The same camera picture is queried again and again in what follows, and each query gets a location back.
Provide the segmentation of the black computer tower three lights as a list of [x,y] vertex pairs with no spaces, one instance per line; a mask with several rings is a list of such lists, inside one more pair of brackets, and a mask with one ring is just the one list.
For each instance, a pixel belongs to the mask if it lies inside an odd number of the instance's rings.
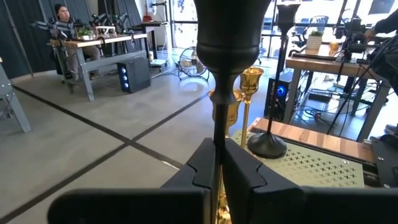
[[145,57],[117,63],[121,90],[135,93],[151,86],[149,61]]

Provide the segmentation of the plant in white pot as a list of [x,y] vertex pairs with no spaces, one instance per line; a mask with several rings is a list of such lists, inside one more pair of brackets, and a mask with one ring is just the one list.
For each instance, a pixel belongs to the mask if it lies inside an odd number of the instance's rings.
[[318,50],[322,44],[323,32],[313,30],[307,39],[306,48],[308,50]]

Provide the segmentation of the black robot equipment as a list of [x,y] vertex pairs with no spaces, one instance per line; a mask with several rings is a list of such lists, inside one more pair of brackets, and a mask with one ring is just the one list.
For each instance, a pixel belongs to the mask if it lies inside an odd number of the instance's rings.
[[362,25],[361,21],[360,17],[353,16],[349,21],[344,22],[343,26],[335,28],[336,39],[346,37],[342,44],[343,56],[341,60],[344,62],[349,62],[353,53],[360,54],[366,50],[367,42],[364,36],[366,26]]

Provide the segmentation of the person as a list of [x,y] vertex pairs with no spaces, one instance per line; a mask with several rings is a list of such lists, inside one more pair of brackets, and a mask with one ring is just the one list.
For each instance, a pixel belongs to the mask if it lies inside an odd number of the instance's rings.
[[368,56],[368,59],[370,59],[371,69],[386,79],[398,96],[398,9],[386,19],[380,20],[374,27],[368,29],[364,36],[369,42],[377,34],[387,34],[392,31],[396,31],[396,35],[388,42],[383,42],[376,47],[372,54]]
[[[70,13],[65,5],[56,4],[56,5],[54,5],[54,9],[55,9],[55,14],[57,16],[58,21],[61,21],[61,22],[71,22],[72,21]],[[83,47],[82,51],[83,51],[83,55],[86,55],[87,57],[89,57],[91,61],[100,59],[100,56],[101,56],[100,50],[95,45]],[[69,67],[74,79],[78,80],[80,76],[79,76],[78,59],[76,56],[76,49],[67,47],[67,54],[68,54],[68,57],[67,57],[68,67]]]

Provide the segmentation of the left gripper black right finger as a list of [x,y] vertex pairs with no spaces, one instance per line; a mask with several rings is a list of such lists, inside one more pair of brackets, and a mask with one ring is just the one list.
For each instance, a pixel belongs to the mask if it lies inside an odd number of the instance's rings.
[[233,224],[398,224],[398,189],[299,186],[226,139],[223,181]]

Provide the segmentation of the grey metal table leg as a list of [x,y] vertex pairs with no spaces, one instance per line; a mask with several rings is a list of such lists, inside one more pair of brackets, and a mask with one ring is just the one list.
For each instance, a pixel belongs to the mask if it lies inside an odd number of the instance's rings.
[[7,77],[1,64],[2,58],[0,57],[0,101],[6,103],[5,108],[0,112],[0,121],[4,119],[7,114],[10,115],[12,113],[23,132],[28,133],[32,130],[31,126],[15,94],[16,89],[12,81]]

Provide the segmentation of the green perforated metal side table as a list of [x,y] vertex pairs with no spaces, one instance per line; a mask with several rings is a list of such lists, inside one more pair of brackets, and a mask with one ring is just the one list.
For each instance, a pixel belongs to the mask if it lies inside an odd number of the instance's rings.
[[268,168],[297,185],[364,188],[363,166],[319,152],[292,141],[284,141],[285,155],[278,159],[256,156]]

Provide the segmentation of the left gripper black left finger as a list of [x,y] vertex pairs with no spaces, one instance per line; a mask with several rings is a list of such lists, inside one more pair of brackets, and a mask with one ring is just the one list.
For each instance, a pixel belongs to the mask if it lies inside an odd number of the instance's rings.
[[70,190],[51,203],[48,224],[215,224],[215,172],[215,145],[205,138],[161,187]]

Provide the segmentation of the small green desk plant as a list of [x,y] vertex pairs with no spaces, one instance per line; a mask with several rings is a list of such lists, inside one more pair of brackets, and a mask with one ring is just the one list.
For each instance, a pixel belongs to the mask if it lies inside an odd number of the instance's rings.
[[77,37],[81,41],[90,40],[91,39],[91,31],[86,27],[81,27],[77,31]]

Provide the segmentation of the gold candle stick holder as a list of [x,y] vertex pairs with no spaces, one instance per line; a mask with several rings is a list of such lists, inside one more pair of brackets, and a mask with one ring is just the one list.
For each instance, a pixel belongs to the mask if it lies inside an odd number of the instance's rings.
[[240,90],[244,93],[245,97],[243,100],[244,106],[244,117],[243,117],[243,127],[241,136],[241,147],[245,149],[246,147],[246,136],[248,129],[248,116],[249,107],[252,103],[252,96],[258,91],[259,80],[261,75],[264,73],[263,69],[258,67],[249,67],[243,71],[240,75]]
[[[229,138],[229,128],[237,122],[239,106],[245,97],[242,91],[240,90],[233,90],[233,91],[234,91],[235,101],[234,103],[228,106],[225,138]],[[216,224],[232,224],[223,180],[221,181],[221,190],[218,198]]]

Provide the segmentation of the black floor fan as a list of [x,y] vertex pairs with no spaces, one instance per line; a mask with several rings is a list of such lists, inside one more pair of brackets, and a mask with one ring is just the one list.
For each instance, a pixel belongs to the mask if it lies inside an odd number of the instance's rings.
[[181,53],[177,68],[180,81],[189,78],[200,78],[207,82],[210,77],[208,69],[198,58],[195,46],[189,47]]

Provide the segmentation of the black desk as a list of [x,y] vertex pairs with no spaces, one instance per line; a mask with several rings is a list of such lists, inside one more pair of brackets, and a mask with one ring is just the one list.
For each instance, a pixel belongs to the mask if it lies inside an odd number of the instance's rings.
[[155,28],[167,24],[168,22],[163,21],[147,21],[128,28],[128,30],[132,30],[134,33],[144,35],[143,46],[145,48],[147,58],[150,60],[151,67],[160,68],[167,64],[165,60],[158,59],[157,57],[157,42],[155,39]]

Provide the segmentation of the wooden desk with grey legs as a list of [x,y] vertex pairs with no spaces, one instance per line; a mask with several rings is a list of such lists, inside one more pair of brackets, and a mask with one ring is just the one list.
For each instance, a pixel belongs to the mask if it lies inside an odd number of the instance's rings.
[[[292,80],[291,88],[297,88],[299,82],[299,76],[301,71],[308,70],[311,72],[322,72],[322,73],[330,73],[330,74],[339,74],[340,63],[332,62],[327,60],[320,60],[319,58],[303,58],[303,57],[294,57],[291,56],[285,61],[287,68],[293,68],[294,77]],[[371,130],[373,128],[374,123],[376,122],[377,116],[380,113],[382,105],[389,93],[390,84],[388,81],[377,75],[374,71],[369,69],[367,72],[367,65],[358,65],[356,63],[345,63],[343,65],[341,75],[347,77],[355,77],[356,72],[359,70],[360,73],[364,73],[364,79],[373,79],[377,81],[381,81],[381,86],[379,92],[376,94],[376,97],[373,101],[373,105],[368,113],[368,116],[364,120],[363,127],[361,128],[357,142],[361,142],[364,139],[367,139],[370,136]]]
[[62,48],[65,47],[66,49],[75,49],[75,55],[73,58],[77,59],[78,62],[78,77],[79,80],[76,81],[74,78],[67,79],[65,77],[65,83],[68,84],[70,93],[73,92],[74,85],[81,85],[84,84],[86,94],[88,96],[88,101],[94,101],[94,93],[91,86],[90,74],[89,72],[92,70],[97,70],[101,67],[105,67],[108,65],[113,65],[119,62],[123,62],[129,59],[139,58],[139,57],[147,57],[147,53],[145,50],[126,53],[121,55],[116,55],[113,57],[106,57],[100,60],[95,60],[93,62],[86,61],[83,56],[83,47],[89,46],[100,46],[106,44],[112,44],[115,42],[125,42],[128,40],[139,40],[142,38],[146,38],[145,34],[134,34],[134,35],[127,35],[127,34],[115,34],[111,36],[102,35],[97,39],[92,40],[85,40],[85,41],[77,41],[77,40],[53,40],[51,39],[49,45],[51,45],[55,51],[56,56],[58,57],[58,61],[60,65],[63,65],[63,51]]

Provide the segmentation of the black candle stick holder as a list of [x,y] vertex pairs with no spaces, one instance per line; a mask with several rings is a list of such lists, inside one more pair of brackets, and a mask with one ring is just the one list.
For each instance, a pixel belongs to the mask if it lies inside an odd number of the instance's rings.
[[287,146],[285,142],[275,134],[272,134],[272,122],[274,120],[274,108],[276,103],[277,90],[279,88],[280,73],[284,62],[285,51],[287,50],[288,31],[295,25],[295,15],[300,7],[300,3],[285,2],[277,5],[278,20],[277,25],[281,32],[280,37],[280,53],[277,63],[277,70],[274,78],[274,85],[269,87],[272,95],[269,99],[268,109],[269,117],[267,123],[267,131],[251,136],[248,140],[248,149],[258,157],[266,159],[278,159],[285,155]]
[[272,0],[194,0],[197,10],[197,55],[213,74],[215,104],[213,142],[216,158],[226,148],[228,106],[236,100],[235,79],[259,55],[264,15]]

